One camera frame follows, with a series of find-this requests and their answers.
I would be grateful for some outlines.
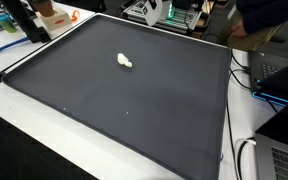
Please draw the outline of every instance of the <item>electronic equipment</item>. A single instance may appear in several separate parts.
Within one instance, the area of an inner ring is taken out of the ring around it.
[[[257,51],[248,53],[250,84],[255,98],[288,104],[288,59]]]
[[[143,12],[141,11],[145,4],[145,0],[138,0],[134,3],[127,2],[127,4],[128,7],[123,11],[123,16],[129,20],[146,24]],[[163,1],[162,15],[154,26],[180,34],[191,34],[195,31],[197,22],[200,18],[206,19],[206,24],[208,24],[209,16],[207,15],[206,17],[201,11],[180,9],[174,7],[174,1],[171,4],[167,4],[166,1]]]
[[[288,180],[288,105],[255,134],[260,180]]]

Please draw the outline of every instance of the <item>person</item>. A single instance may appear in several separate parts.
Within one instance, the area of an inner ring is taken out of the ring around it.
[[[288,0],[236,0],[236,11],[220,33],[219,44],[255,50],[287,21]]]

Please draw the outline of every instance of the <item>black wire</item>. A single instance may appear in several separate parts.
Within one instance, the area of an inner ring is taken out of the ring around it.
[[[238,78],[235,76],[235,74],[234,74],[234,72],[232,71],[231,68],[230,68],[230,72],[231,72],[231,74],[233,75],[234,79],[237,81],[237,83],[238,83],[240,86],[242,86],[242,87],[245,88],[245,89],[251,90],[251,88],[245,86],[244,84],[242,84],[242,83],[240,82],[240,80],[238,80]]]
[[[277,110],[276,110],[276,108],[273,106],[273,104],[271,103],[271,101],[269,101],[269,100],[267,100],[267,99],[266,99],[266,101],[267,101],[268,104],[272,107],[273,111],[274,111],[275,113],[277,113]]]
[[[118,8],[116,13],[115,13],[115,17],[117,17],[119,15],[119,12],[121,11],[122,9],[121,8]]]
[[[186,22],[186,18],[187,18],[187,13],[188,13],[188,11],[189,11],[189,10],[187,10],[187,11],[185,12],[185,16],[184,16],[184,23],[185,23],[185,25],[186,25],[186,27],[187,27],[187,30],[190,29],[190,27],[188,26],[188,23]]]
[[[219,39],[219,37],[215,34],[211,34],[211,27],[212,27],[212,24],[211,24],[211,21],[209,22],[208,24],[208,27],[207,27],[207,33],[203,33],[202,35],[202,40],[205,40],[207,38],[208,35],[211,35],[211,36],[215,36],[217,39]]]
[[[254,137],[247,138],[247,140],[254,140]],[[240,176],[240,180],[242,180],[241,156],[242,156],[242,152],[246,144],[247,144],[247,141],[244,141],[242,145],[240,146],[238,153],[237,153],[237,169],[238,169],[238,174]]]
[[[236,173],[236,177],[238,177],[238,171],[236,169],[236,159],[235,159],[235,150],[234,150],[234,142],[233,142],[233,134],[232,134],[232,126],[231,126],[231,117],[230,117],[230,110],[228,107],[228,100],[226,102],[226,111],[227,111],[227,120],[228,120],[228,130],[230,133],[230,141],[231,141],[231,149],[232,149],[232,154],[233,154],[233,161],[234,161],[234,169]]]
[[[232,72],[234,73],[234,72],[236,72],[236,71],[242,71],[242,72],[244,72],[244,73],[248,73],[245,69],[234,69]]]
[[[214,37],[216,37],[218,40],[220,39],[220,37],[218,37],[218,35],[216,35],[216,34],[206,34],[205,37],[204,37],[204,39],[206,39],[208,36],[214,36]]]
[[[232,53],[233,60],[236,62],[236,64],[238,64],[239,66],[241,66],[242,68],[244,68],[244,69],[246,69],[246,70],[251,70],[249,67],[243,66],[242,64],[240,64],[240,63],[236,60],[236,58],[235,58],[235,56],[234,56],[233,49],[232,49],[232,48],[230,48],[230,49],[231,49],[231,53]]]

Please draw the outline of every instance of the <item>laptop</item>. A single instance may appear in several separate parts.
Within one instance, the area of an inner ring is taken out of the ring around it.
[[[288,180],[288,105],[255,132],[258,179]]]
[[[248,53],[250,84],[255,98],[288,104],[288,59],[258,51]]]

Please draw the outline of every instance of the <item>floor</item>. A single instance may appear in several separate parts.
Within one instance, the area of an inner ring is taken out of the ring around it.
[[[107,10],[104,12],[105,14],[115,16],[121,4],[123,4],[126,0],[105,0]],[[231,0],[228,6],[225,9],[215,9],[212,18],[211,18],[211,34],[219,34],[221,29],[224,26],[227,15],[229,14],[231,8],[234,5],[235,0]],[[208,36],[206,41],[216,42],[216,38],[212,36]],[[288,41],[284,44],[268,42],[265,45],[261,46],[259,51],[269,54],[274,54],[282,57],[288,58]]]

